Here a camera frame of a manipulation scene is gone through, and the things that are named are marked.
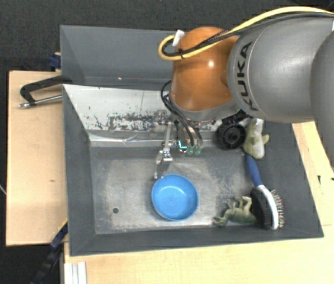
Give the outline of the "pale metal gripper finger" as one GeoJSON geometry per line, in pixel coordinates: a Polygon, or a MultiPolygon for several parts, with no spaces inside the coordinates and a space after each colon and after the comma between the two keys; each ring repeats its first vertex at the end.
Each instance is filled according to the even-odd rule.
{"type": "Polygon", "coordinates": [[[173,161],[173,157],[169,150],[161,151],[161,160],[160,160],[160,177],[162,178],[166,171],[168,171],[169,166],[173,161]]]}
{"type": "Polygon", "coordinates": [[[163,174],[163,151],[160,150],[155,158],[155,167],[154,167],[154,175],[153,178],[154,179],[158,179],[162,176],[163,174]]]}

